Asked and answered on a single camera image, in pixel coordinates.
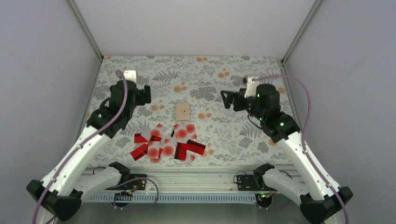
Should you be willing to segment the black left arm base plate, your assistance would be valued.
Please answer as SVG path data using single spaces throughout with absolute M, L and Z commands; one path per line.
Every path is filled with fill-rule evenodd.
M 122 176 L 120 182 L 116 187 L 110 187 L 106 190 L 132 190 L 139 187 L 138 190 L 144 190 L 146 186 L 146 180 L 142 178 L 147 178 L 146 174 L 129 174 L 128 177 Z

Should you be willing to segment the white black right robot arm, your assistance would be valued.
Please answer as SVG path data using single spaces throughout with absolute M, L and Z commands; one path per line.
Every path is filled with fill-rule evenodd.
M 324 169 L 303 139 L 296 121 L 282 112 L 280 93 L 271 84 L 259 84 L 240 91 L 220 92 L 226 109 L 245 110 L 258 119 L 259 128 L 285 149 L 303 179 L 300 183 L 285 172 L 266 163 L 253 171 L 253 184 L 259 190 L 280 191 L 299 206 L 311 224 L 340 224 L 340 211 L 353 197 L 349 187 L 340 186 Z

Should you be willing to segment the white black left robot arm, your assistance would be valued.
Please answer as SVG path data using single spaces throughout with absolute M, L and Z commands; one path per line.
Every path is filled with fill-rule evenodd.
M 106 189 L 131 189 L 130 169 L 113 162 L 104 170 L 79 181 L 79 177 L 94 155 L 102 149 L 132 118 L 137 106 L 151 102 L 150 86 L 137 89 L 130 80 L 118 81 L 110 87 L 105 99 L 86 123 L 80 137 L 59 162 L 41 180 L 31 180 L 26 189 L 37 201 L 34 224 L 49 224 L 54 218 L 69 220 L 82 203 Z

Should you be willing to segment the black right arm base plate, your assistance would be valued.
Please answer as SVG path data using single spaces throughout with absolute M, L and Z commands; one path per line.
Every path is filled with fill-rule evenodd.
M 238 174 L 235 176 L 238 191 L 275 191 L 264 184 L 257 185 L 253 175 Z

